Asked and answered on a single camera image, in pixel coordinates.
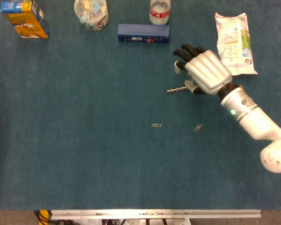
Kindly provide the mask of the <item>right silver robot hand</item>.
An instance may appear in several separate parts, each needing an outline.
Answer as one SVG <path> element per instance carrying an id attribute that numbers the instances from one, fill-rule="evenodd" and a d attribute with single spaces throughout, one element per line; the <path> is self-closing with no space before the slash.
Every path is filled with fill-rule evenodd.
<path id="1" fill-rule="evenodd" d="M 195 85 L 206 94 L 215 95 L 232 82 L 231 72 L 211 50 L 183 44 L 180 49 L 173 51 L 173 55 L 183 60 L 176 61 L 175 67 L 187 72 Z"/>

